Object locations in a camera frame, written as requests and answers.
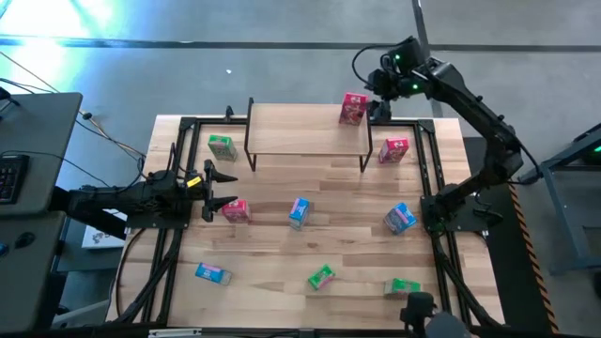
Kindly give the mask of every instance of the wooden shelf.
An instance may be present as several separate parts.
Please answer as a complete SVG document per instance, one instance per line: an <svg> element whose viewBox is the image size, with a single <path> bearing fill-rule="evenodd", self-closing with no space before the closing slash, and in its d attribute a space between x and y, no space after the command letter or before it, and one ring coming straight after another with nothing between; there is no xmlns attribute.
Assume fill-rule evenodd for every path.
<svg viewBox="0 0 601 338"><path fill-rule="evenodd" d="M341 109L340 104L253 104L248 152L366 156L370 151L367 116L360 126L341 125Z"/></svg>

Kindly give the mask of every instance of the pink juice box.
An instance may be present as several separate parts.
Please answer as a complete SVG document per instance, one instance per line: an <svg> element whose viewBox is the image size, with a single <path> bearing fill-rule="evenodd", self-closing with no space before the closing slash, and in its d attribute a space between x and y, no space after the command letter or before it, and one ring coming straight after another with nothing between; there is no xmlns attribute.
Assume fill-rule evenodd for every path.
<svg viewBox="0 0 601 338"><path fill-rule="evenodd" d="M238 199L223 206L222 214L230 223L248 223L251 220L251 208L246 200Z"/></svg>
<svg viewBox="0 0 601 338"><path fill-rule="evenodd" d="M338 123L359 126L366 110L367 95L346 93Z"/></svg>
<svg viewBox="0 0 601 338"><path fill-rule="evenodd" d="M384 141L379 151L380 163L400 162L409 149L409 140L406 137L391 137Z"/></svg>

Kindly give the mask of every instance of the wooden table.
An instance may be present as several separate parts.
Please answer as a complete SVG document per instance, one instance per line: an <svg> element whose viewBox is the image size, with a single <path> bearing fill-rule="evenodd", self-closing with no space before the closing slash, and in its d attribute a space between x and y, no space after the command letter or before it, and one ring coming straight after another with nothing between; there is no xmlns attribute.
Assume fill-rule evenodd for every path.
<svg viewBox="0 0 601 338"><path fill-rule="evenodd" d="M180 118L157 116L146 171L161 170L166 164ZM445 180L459 182L470 175L459 122L434 121ZM205 223L200 219L200 204L194 205L179 254L169 326L401 329L398 316L405 302L382 297L385 281L411 279L439 298L430 238L423 225L418 222L395 237L382 222L401 201L421 219L418 201L423 191L410 128L373 127L375 152L390 136L408 137L409 151L400 164L370 161L363 174L357 159L349 157L263 155L254 173L242 157L236 162L214 160L207 146L211 134L231 136L241 152L244 132L243 126L202 127L196 167L212 159L219 171L238 177L237 182L215 184L215 196L247 199L253 222L232 225L216 214L213 223ZM425 153L432 168L429 147ZM430 178L436 192L436 182ZM298 196L312 203L309 224L301 232L287 224L287 214ZM157 231L147 230L131 249L119 286L123 308L148 278L156 236ZM471 233L459 233L456 238L466 283L502 322L485 243ZM231 284L221 286L194 277L200 262L232 271ZM306 280L325 263L337 278L314 291ZM451 285L454 314L458 315ZM153 318L162 290L160 284ZM107 319L115 316L113 300Z"/></svg>

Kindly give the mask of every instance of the black metal frame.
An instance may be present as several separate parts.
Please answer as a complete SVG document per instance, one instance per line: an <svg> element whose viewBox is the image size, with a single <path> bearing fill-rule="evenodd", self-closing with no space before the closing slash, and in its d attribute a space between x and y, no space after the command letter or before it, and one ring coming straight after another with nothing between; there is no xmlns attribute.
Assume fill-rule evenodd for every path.
<svg viewBox="0 0 601 338"><path fill-rule="evenodd" d="M539 164L540 173L536 168L532 168L528 173L519 179L522 182L534 182L538 178L545 179L551 202L555 208L557 219L559 220L564 233L569 239L570 249L573 257L567 262L552 265L549 267L551 275L561 275L571 270L577 269L595 269L601 267L601 256L593 253L587 240L586 229L598 228L590 224L570 222L568 216L568 203L565 197L562 197L555 181L555 172L575 172L575 171L601 171L598 165L572 164L579 160L586 153L589 153L601 146L601 123L583 132L574 139L574 142L567 149L559 152L552 158L542 161Z"/></svg>
<svg viewBox="0 0 601 338"><path fill-rule="evenodd" d="M252 106L253 99L249 99L249 113L250 106ZM227 107L225 118L223 117L182 117L179 124L179 130L177 135L177 144L176 144L176 156L173 162L173 170L178 171L178 166L181 162L182 150L184 145L184 140L186 137L186 133L188 130L193 130L192 135L192 143L190 146L190 153L188 156L188 163L186 165L186 174L185 178L189 178L190 172L193 171L194 162L196 160L196 153L198 149L198 140L200 138L200 130L203 125L245 125L248 131L249 121L246 116L235 117L232 118L233 111L231 107ZM432 195L432 190L430 187L430 180L428 174L428 168L426 163L426 157L424 152L424 142L423 142L423 134L422 131L426 131L428 135L429 145L432 152L432 158L434 163L434 171L437 179L437 183L439 189L444 185L444 176L442 173L442 167L440 163L440 155L438 144L436 140L436 132L434 129L434 122L431 119L393 119L388 122L378 122L372 123L369 125L369 138L371 144L371 126L377 127L411 127L413 129L413 133L415 136L415 147L418 154L418 162L420 167L420 176L422 180L422 186L424 189L424 196ZM250 159L250 154L246 149L245 140L245 151L247 154L247 158L249 162L252 164ZM367 161L369 157L367 157L366 161L362 163L362 169L367 165ZM173 296L173 287L175 281L175 275L177 270L177 257L179 254L179 248L181 246L181 241L183 239L183 231L184 229L176 229L174 230L174 236L171 243L171 247L169 251L163 257L163 248L165 245L165 241L167 238L167 229L159 230L159 235L157 237L155 251L152 257L152 266L150 272L149 283L145 285L143 290L141 291L138 298L140 298L143 294L146 294L147 298L145 303L136 304L139 306L143 306L143 312L141 317L141 323L131 323L135 318L135 313L131 312L128 314L128 319L125 320L117 320L115 322L107 323L103 326L97 328L77 328L77 329L65 329L65 330L52 330L49 332L44 332L45 336L53 336L53 335L69 335L69 336L89 336L98 335L100 332L107 332L107 334L111 334L111 336L120 336L119 333L123 330L128 333L128 335L134 334L142 334L147 333L149 330L160 330L167 329L167 320L171 307L171 298ZM447 239L449 241L449 251L452 261L454 262L454 266L461 275L458 252L455 242L455 237L453 234L447 234ZM438 239L432 238L432 249L433 252L435 250L435 246L438 244ZM437 272L437 278L439 283L439 292L441 299L441 308L443 311L451 313L451 302L449 298L449 290L446 281L446 275L444 269L439 261L439 259L435 256L435 267ZM154 303L154 294L155 289L158 284L158 281L162 278L162 273L167 273L163 295L162 295L162 304L159 315L157 316L156 321L151 321L151 309ZM460 301L460 310L461 310L461 318L467 325L470 325L470 312L465 304L465 301L462 300L461 295L458 295ZM312 338L312 337L326 337L326 336L337 336L337 337L406 337L408 336L408 332L405 330L322 330L322 329L257 329L257 328L195 328L192 330L197 330L198 332L202 332L204 334L212 334L212 335L240 335L240 334L254 334L254 335L264 335L264 334L278 334L278 335L289 335L291 332L295 333L296 337L299 338ZM35 332L29 332L30 335L35 336Z"/></svg>
<svg viewBox="0 0 601 338"><path fill-rule="evenodd" d="M254 103L253 98L249 98L249 107L248 114L246 117L235 117L232 118L234 114L231 110L231 107L227 108L225 118L222 117L182 117L179 124L179 132L177 135L177 146L176 146L176 156L174 160L174 170L177 170L177 165L181 161L181 154L184 139L186 136L186 132L189 129L193 129L192 143L190 147L190 153L188 157L188 164L186 167L187 172L191 172L193 170L193 164L196 159L196 151L198 149L198 140L200 137L200 130L203 125L244 125L246 127L246 135L244 139L244 151L246 153L247 159L251 164L251 168L254 169L256 166L256 155L254 155L254 160L251 160L251 154L248 152L248 129L250 126L250 113L252 110L252 105ZM432 189L430 186L430 176L428 174L428 167L426 163L426 156L424 151L424 142L423 142L423 131L426 132L428 137L428 144L430 145L430 150L432 153L432 161L434 164L434 172L437 181L437 186L441 189L444 186L444 174L442 173L442 164L440 160L439 147L436 139L436 130L434 127L434 121L432 119L392 119L387 122L373 122L368 125L368 136L370 141L370 152L367 156L365 162L361 161L362 172L369 161L369 155L372 152L372 132L371 127L410 127L413 129L413 134L415 137L415 148L418 154L418 163L420 168L420 176L422 180L422 187L424 189L424 196L431 196ZM152 270L156 271L157 266L160 264L162 260L162 251L164 247L164 242L166 240L166 233L168 230L162 229L159 232L159 236L157 237L157 246L155 247L155 253L152 259ZM175 230L174 236L177 236L177 240L174 238L174 243L172 245L177 245L177 252L181 245L183 230ZM457 245L455 241L455 235L452 232L449 232L447 235L447 242L449 245L449 255L451 262L461 276L461 265L459 261L459 253L457 250ZM432 238L432 248L434 251L434 247L439 239ZM171 306L171 298L173 295L173 284L175 281L175 273L177 268L177 260L174 264L172 264L167 271L167 279L164 286L163 297L162 297L162 305L159 316L157 317L157 323L160 325L167 325L167 318L169 315L169 310ZM439 261L439 258L435 256L435 268L437 272L437 279L439 284L439 293L440 293L440 306L441 309L445 312L451 313L451 301L449 296L449 289L447 285L446 274L442 265ZM459 310L462 321L470 326L471 325L471 317L470 310L467 306L467 303L463 299L460 294L457 294L459 299ZM148 322L151 316L151 308L154 301L154 295L152 295L146 302L145 308L143 311L143 322ZM273 334L274 332L282 332L282 331L290 331L290 330L273 330L273 329L241 329L241 328L203 328L202 332L204 334L224 334L224 335L235 335L235 334ZM324 335L337 335L337 336L406 336L407 332L404 330L314 330L314 333L319 333L320 336Z"/></svg>
<svg viewBox="0 0 601 338"><path fill-rule="evenodd" d="M251 160L251 154L248 152L248 137L249 130L251 126L251 112L253 111L254 99L248 99L248 110L246 113L246 134L244 135L244 152L246 153L246 158L248 159L248 163L251 164L251 170L256 171L256 154L253 154L253 159ZM372 140L372 123L369 118L366 118L367 123L367 140L369 141L369 150L365 155L365 161L363 161L363 155L359 156L359 168L363 173L365 171L365 167L367 167L367 163L369 162L369 158L372 156L372 152L374 151L374 142Z"/></svg>

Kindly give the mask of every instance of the keyboard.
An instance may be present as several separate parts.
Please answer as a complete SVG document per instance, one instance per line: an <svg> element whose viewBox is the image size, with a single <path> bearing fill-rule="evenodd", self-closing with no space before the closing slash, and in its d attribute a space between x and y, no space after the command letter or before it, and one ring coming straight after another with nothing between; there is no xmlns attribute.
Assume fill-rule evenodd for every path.
<svg viewBox="0 0 601 338"><path fill-rule="evenodd" d="M0 205L17 203L28 164L27 155L6 155L0 158Z"/></svg>

